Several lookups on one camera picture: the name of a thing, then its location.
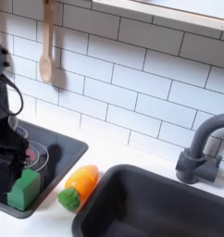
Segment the faucet handle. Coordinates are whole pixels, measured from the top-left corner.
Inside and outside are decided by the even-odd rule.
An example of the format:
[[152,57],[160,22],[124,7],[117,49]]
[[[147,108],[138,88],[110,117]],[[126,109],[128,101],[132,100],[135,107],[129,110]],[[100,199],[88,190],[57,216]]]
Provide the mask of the faucet handle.
[[193,171],[195,177],[214,182],[219,171],[219,164],[222,156],[217,156],[216,159],[208,159],[203,165]]

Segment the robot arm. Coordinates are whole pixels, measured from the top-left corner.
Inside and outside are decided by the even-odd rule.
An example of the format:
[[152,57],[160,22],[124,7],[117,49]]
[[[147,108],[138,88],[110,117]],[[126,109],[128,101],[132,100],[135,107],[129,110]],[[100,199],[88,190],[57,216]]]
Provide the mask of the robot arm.
[[6,57],[7,50],[0,45],[0,196],[10,192],[12,185],[20,178],[29,146],[28,141],[13,131],[8,124],[9,116],[16,114],[9,111],[6,85],[12,86],[19,93],[21,109],[23,100],[16,85],[3,74],[4,69],[9,67]]

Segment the shelf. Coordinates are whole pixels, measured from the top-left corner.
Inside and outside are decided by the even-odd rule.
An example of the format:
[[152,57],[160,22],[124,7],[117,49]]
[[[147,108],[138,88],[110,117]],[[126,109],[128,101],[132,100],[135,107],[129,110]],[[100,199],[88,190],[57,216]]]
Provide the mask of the shelf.
[[185,0],[93,1],[98,4],[121,7],[224,31],[224,0],[203,0],[201,3],[200,0],[186,0],[186,2],[189,1],[189,4],[184,4]]

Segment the black stovetop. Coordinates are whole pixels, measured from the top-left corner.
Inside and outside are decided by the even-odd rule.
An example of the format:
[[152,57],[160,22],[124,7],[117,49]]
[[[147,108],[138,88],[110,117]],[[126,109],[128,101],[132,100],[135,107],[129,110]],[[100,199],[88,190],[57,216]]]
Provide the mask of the black stovetop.
[[39,160],[31,165],[31,169],[41,173],[41,193],[24,212],[8,206],[6,195],[2,195],[0,210],[16,218],[28,218],[87,151],[88,145],[23,121],[19,121],[19,126],[28,132],[32,146],[36,149],[45,147],[47,150],[44,152],[42,149]]

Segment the green block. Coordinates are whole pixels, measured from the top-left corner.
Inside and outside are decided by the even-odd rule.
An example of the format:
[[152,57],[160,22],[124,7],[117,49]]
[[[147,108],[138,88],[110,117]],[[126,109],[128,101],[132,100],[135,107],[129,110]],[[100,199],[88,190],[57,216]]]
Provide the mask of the green block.
[[7,203],[24,211],[40,194],[40,188],[40,174],[29,168],[24,169],[21,178],[13,185],[11,193],[7,194]]

